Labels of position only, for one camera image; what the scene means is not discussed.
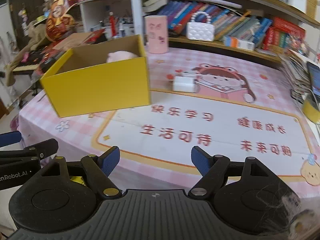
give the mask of pink checkered tablecloth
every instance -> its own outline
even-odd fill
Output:
[[[180,69],[191,70],[202,64],[236,69],[246,78],[255,94],[254,104],[301,117],[311,141],[313,153],[320,157],[317,141],[303,114],[290,97],[290,86],[286,78],[278,70],[228,56],[170,48],[166,54],[148,54],[151,88],[169,89],[167,74],[175,74],[175,70]],[[23,135],[25,145],[55,138],[59,143],[58,155],[65,156],[67,161],[78,161],[88,154],[101,155],[103,153],[92,147],[91,141],[107,115],[108,112],[102,112],[94,115],[59,118],[42,91],[20,111],[19,131]],[[120,160],[119,166],[184,187],[193,186],[200,178],[200,175],[157,168],[125,158]],[[319,187],[312,187],[306,182],[293,182],[290,186],[296,191],[304,192],[301,194],[303,196],[320,195]]]

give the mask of red chinese characters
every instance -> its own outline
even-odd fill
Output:
[[[164,112],[164,108],[165,107],[162,105],[153,105],[153,106],[151,106],[151,112],[162,114]],[[167,114],[172,115],[172,116],[180,116],[181,109],[177,108],[177,107],[170,107],[169,112]],[[196,117],[198,117],[198,111],[188,109],[185,111],[184,115],[188,119],[196,118]],[[213,114],[203,112],[202,119],[205,119],[206,121],[211,122],[211,121],[213,121]]]
[[[266,130],[276,132],[273,124],[271,123],[266,123]]]
[[[170,107],[169,112],[167,114],[172,115],[172,116],[174,116],[174,115],[180,116],[179,115],[180,114],[180,108]]]
[[[241,144],[241,150],[245,150],[245,151],[252,151],[252,144],[251,144],[251,142],[249,142],[249,141],[241,141],[242,142],[242,144]]]
[[[278,147],[278,145],[276,145],[276,144],[270,144],[270,151],[271,151],[272,153],[277,154],[277,155],[280,154],[280,153],[279,153],[279,147]]]
[[[213,120],[213,114],[210,114],[210,113],[202,113],[202,114],[203,114],[202,119],[205,119],[208,122],[211,122]]]
[[[247,117],[239,118],[238,124],[243,127],[250,127],[250,121]]]
[[[263,130],[262,124],[259,121],[252,121],[252,127],[254,129]]]
[[[278,125],[278,130],[280,133],[284,134],[285,133],[285,129],[283,128],[283,126]]]
[[[185,142],[191,142],[193,132],[180,131],[179,139]]]
[[[281,150],[282,150],[283,155],[291,156],[291,150],[288,146],[282,145]]]
[[[237,120],[238,125],[243,127],[250,127],[250,120],[248,119],[248,117],[242,117]],[[263,125],[260,121],[252,121],[252,128],[257,130],[263,130]],[[272,123],[266,123],[266,131],[276,132],[275,127]],[[278,125],[278,131],[282,134],[286,133],[282,125]]]
[[[257,142],[257,152],[266,153],[268,151],[266,144],[262,142]],[[246,152],[252,151],[252,143],[247,140],[241,141],[241,150],[245,150]],[[270,151],[276,155],[280,155],[279,146],[277,144],[270,143]],[[291,150],[288,146],[281,146],[281,151],[283,155],[292,156]]]
[[[185,116],[187,117],[187,118],[194,118],[194,117],[196,117],[197,116],[197,111],[195,111],[195,110],[186,110],[186,112],[185,112]]]
[[[209,146],[211,143],[211,136],[208,134],[198,134],[197,135],[198,144],[203,144],[204,146]]]
[[[262,143],[262,142],[258,142],[257,143],[257,152],[266,153],[267,152],[266,144]]]
[[[173,138],[172,134],[174,133],[174,131],[172,128],[166,128],[166,129],[161,128],[160,132],[161,132],[161,134],[158,136],[163,137],[164,139],[172,139]]]
[[[164,106],[153,105],[153,106],[151,106],[151,108],[152,108],[153,113],[161,113],[162,114],[164,111]]]
[[[142,129],[144,130],[144,132],[140,132],[140,133],[152,135],[151,132],[153,132],[154,128],[155,127],[152,126],[151,124],[150,125],[146,124],[146,125],[142,126]]]
[[[143,131],[141,131],[140,133],[148,134],[148,135],[153,135],[153,132],[156,129],[151,124],[150,125],[146,124],[146,125],[142,126],[141,128]],[[174,134],[176,134],[176,133],[174,132],[173,128],[161,128],[160,134],[158,135],[158,137],[162,137],[164,139],[171,140],[171,139],[174,139],[174,137],[175,137]],[[191,132],[191,131],[180,130],[179,136],[176,138],[178,138],[179,140],[184,141],[186,143],[189,143],[193,139],[192,135],[193,135],[193,132]],[[209,134],[198,134],[196,138],[198,139],[199,145],[202,144],[204,146],[209,146],[210,143],[212,142],[211,135],[209,135]]]

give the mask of stack of magazines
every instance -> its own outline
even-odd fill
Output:
[[[288,50],[287,56],[280,55],[282,59],[281,71],[291,85],[292,98],[302,101],[302,95],[310,92],[310,79],[306,61],[298,53]]]

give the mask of white pearl handbag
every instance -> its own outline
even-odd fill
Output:
[[[204,14],[207,17],[207,23],[195,22],[199,14]],[[187,25],[187,38],[194,41],[213,41],[214,26],[211,24],[211,17],[206,12],[198,11],[191,17],[191,22]]]

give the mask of stuffed animal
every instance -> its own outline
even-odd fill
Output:
[[[126,59],[132,59],[136,57],[138,56],[131,52],[120,50],[113,53],[109,53],[107,63],[126,60]]]

